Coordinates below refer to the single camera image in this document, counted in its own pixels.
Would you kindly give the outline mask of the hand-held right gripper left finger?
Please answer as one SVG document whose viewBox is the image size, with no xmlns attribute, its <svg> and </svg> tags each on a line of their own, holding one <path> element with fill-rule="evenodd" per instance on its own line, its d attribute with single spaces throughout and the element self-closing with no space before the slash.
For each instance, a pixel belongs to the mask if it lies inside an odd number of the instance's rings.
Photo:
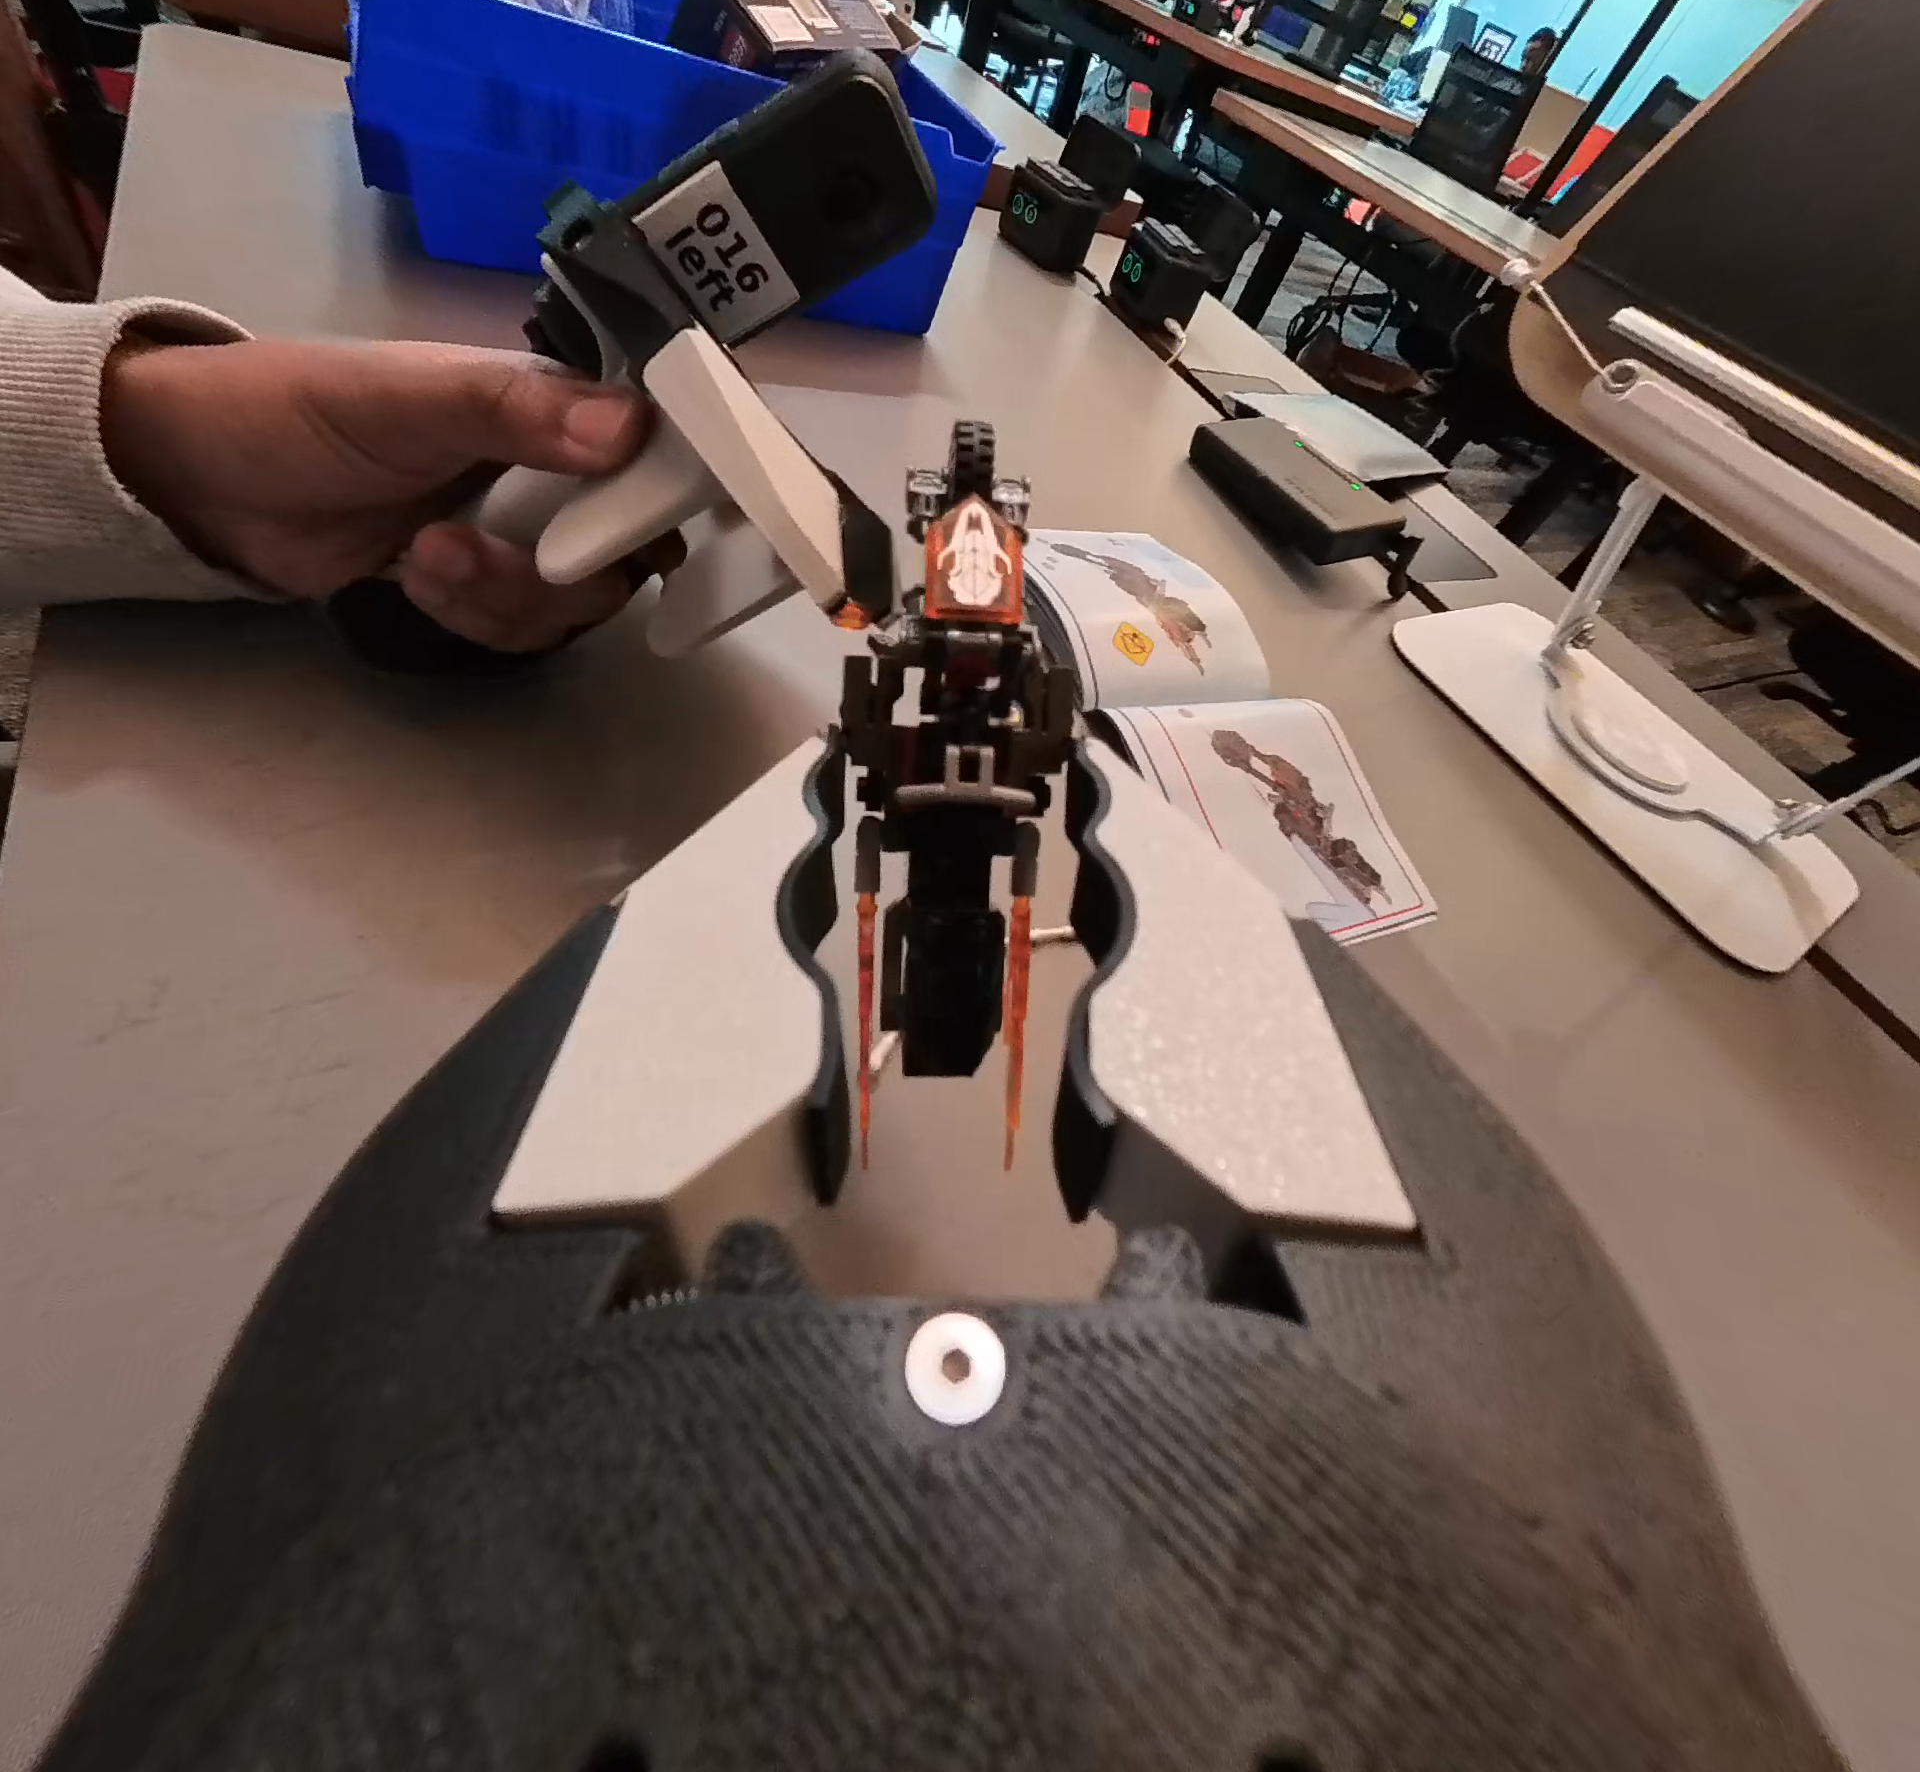
<svg viewBox="0 0 1920 1772">
<path fill-rule="evenodd" d="M 831 863 L 826 742 L 810 738 L 651 863 L 611 935 L 493 1190 L 514 1229 L 620 1227 L 691 1280 L 741 1221 L 790 1227 L 847 1171 L 845 1052 L 793 869 Z"/>
</svg>

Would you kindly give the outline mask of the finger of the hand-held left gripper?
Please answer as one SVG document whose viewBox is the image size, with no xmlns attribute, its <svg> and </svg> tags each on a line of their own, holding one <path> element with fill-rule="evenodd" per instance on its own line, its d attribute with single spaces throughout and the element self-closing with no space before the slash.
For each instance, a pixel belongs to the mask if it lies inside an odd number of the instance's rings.
<svg viewBox="0 0 1920 1772">
<path fill-rule="evenodd" d="M 700 535 L 662 581 L 645 646 L 658 658 L 691 654 L 797 593 L 800 578 L 760 535 Z"/>
<path fill-rule="evenodd" d="M 857 597 L 895 619 L 895 527 L 800 443 L 727 349 L 685 328 L 639 367 L 639 383 L 822 614 Z"/>
</svg>

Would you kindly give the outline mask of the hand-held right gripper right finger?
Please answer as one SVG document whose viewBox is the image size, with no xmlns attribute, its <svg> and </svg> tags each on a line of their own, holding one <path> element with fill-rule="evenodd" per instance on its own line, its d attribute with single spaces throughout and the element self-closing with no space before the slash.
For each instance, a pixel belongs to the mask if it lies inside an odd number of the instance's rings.
<svg viewBox="0 0 1920 1772">
<path fill-rule="evenodd" d="M 1070 1221 L 1198 1240 L 1418 1229 L 1303 931 L 1116 753 L 1070 767 L 1070 1003 L 1049 1162 Z"/>
</svg>

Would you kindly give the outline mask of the black orange lego motorcycle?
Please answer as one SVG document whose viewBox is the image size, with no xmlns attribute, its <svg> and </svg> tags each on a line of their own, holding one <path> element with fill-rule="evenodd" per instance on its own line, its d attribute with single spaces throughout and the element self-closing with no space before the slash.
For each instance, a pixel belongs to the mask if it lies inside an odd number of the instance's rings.
<svg viewBox="0 0 1920 1772">
<path fill-rule="evenodd" d="M 996 429 L 956 421 L 947 462 L 907 478 L 921 581 L 845 670 L 861 1157 L 890 1039 L 910 1078 L 972 1078 L 1002 1045 L 1002 1167 L 1016 1159 L 1040 818 L 1075 745 L 1072 675 L 1027 614 L 1029 509 Z"/>
</svg>

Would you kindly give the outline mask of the person's left forearm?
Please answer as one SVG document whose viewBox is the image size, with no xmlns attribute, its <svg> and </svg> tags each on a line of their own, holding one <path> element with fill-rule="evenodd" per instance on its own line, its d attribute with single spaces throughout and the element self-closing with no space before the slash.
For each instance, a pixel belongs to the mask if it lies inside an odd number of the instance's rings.
<svg viewBox="0 0 1920 1772">
<path fill-rule="evenodd" d="M 4 272 L 4 614 L 60 604 L 281 604 L 285 593 L 208 564 L 113 471 L 102 380 L 128 340 L 241 343 L 191 303 L 58 303 Z"/>
</svg>

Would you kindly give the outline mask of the lego instruction booklet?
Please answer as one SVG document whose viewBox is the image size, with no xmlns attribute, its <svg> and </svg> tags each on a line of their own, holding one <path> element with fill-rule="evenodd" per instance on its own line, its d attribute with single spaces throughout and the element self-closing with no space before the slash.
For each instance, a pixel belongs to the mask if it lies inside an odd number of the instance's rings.
<svg viewBox="0 0 1920 1772">
<path fill-rule="evenodd" d="M 1347 945 L 1433 920 L 1351 742 L 1321 704 L 1274 696 L 1227 587 L 1139 531 L 1031 531 L 1022 566 L 1089 733 L 1293 917 Z"/>
</svg>

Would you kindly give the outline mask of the person's left hand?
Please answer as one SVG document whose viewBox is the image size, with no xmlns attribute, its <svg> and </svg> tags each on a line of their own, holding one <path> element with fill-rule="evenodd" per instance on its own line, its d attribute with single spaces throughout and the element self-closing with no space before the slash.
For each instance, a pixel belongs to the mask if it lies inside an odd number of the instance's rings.
<svg viewBox="0 0 1920 1772">
<path fill-rule="evenodd" d="M 389 578 L 493 652 L 563 646 L 679 559 L 552 587 L 463 514 L 504 467 L 600 478 L 636 462 L 644 402 L 527 353 L 455 343 L 121 343 L 102 375 L 113 474 L 197 559 L 285 597 Z"/>
</svg>

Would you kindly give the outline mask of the dark cardboard box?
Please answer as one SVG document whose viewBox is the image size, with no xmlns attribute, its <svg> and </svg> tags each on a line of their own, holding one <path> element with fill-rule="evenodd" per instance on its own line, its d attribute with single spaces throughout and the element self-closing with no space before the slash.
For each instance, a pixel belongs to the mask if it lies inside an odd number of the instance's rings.
<svg viewBox="0 0 1920 1772">
<path fill-rule="evenodd" d="M 852 50 L 888 64 L 912 50 L 883 0 L 679 0 L 664 44 L 768 79 Z"/>
</svg>

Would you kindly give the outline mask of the blue plastic bin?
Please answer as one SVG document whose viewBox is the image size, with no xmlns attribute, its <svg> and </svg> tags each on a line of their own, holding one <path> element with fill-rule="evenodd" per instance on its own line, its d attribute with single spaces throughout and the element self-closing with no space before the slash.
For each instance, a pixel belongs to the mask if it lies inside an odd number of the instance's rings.
<svg viewBox="0 0 1920 1772">
<path fill-rule="evenodd" d="M 679 4 L 581 22 L 515 0 L 350 0 L 362 180 L 415 201 L 434 261 L 541 272 L 557 188 L 621 200 L 776 94 L 674 49 Z"/>
</svg>

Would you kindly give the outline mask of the black battery charger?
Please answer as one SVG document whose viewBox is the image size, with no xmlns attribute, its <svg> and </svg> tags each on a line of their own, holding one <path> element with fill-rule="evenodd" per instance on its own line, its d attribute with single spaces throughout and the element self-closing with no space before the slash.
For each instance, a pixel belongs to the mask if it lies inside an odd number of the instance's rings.
<svg viewBox="0 0 1920 1772">
<path fill-rule="evenodd" d="M 998 239 L 1047 276 L 1078 276 L 1108 200 L 1059 159 L 1022 159 L 1004 188 Z"/>
<path fill-rule="evenodd" d="M 1210 261 L 1183 226 L 1139 218 L 1119 243 L 1108 306 L 1148 334 L 1180 334 L 1210 281 Z"/>
</svg>

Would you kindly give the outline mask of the white monitor stand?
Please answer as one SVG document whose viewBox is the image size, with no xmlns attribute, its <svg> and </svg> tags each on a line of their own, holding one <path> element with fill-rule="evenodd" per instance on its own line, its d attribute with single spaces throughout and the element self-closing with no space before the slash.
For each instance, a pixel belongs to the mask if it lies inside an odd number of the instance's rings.
<svg viewBox="0 0 1920 1772">
<path fill-rule="evenodd" d="M 1556 617 L 1520 604 L 1431 614 L 1398 625 L 1394 649 L 1707 945 L 1751 973 L 1787 973 L 1860 903 L 1825 830 L 1913 776 L 1918 759 L 1835 800 L 1767 794 L 1598 654 L 1600 604 L 1670 502 L 1913 658 L 1918 536 L 1642 363 L 1598 367 L 1578 411 L 1629 480 L 1574 596 Z"/>
</svg>

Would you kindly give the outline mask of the black hub box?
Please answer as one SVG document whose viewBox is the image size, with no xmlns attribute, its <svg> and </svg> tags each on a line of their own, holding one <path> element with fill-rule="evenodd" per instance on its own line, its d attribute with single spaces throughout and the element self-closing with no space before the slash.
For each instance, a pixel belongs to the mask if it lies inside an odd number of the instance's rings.
<svg viewBox="0 0 1920 1772">
<path fill-rule="evenodd" d="M 1269 547 L 1309 564 L 1384 561 L 1408 578 L 1423 540 L 1405 509 L 1331 465 L 1277 417 L 1227 417 L 1190 438 L 1190 465 Z"/>
</svg>

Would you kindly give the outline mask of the grey flat box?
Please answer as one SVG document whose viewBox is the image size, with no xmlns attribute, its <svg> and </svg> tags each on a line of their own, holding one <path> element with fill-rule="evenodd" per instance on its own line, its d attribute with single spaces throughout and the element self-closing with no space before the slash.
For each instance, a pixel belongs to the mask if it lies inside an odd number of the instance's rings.
<svg viewBox="0 0 1920 1772">
<path fill-rule="evenodd" d="M 1379 497 L 1408 497 L 1447 480 L 1447 465 L 1418 442 L 1333 392 L 1227 392 L 1229 417 L 1264 417 L 1324 465 L 1377 488 Z"/>
</svg>

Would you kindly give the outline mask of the wooden desk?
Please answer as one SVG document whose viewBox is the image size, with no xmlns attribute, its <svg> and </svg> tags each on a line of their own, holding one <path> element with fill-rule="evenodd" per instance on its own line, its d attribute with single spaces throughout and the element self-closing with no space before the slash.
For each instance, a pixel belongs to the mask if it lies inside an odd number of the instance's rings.
<svg viewBox="0 0 1920 1772">
<path fill-rule="evenodd" d="M 1560 239 L 1550 230 L 1379 140 L 1333 129 L 1237 90 L 1213 94 L 1210 124 L 1224 129 L 1254 192 L 1307 236 L 1321 236 L 1317 221 L 1344 222 L 1344 206 L 1362 201 L 1484 276 L 1516 265 L 1547 276 L 1563 257 Z"/>
</svg>

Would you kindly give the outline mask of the dark board with wooden edge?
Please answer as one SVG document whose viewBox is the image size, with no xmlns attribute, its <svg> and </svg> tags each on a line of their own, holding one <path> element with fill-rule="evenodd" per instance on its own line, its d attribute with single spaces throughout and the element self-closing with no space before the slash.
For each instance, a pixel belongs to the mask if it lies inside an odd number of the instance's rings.
<svg viewBox="0 0 1920 1772">
<path fill-rule="evenodd" d="M 1520 392 L 1642 363 L 1918 535 L 1918 0 L 1812 0 L 1519 298 Z"/>
</svg>

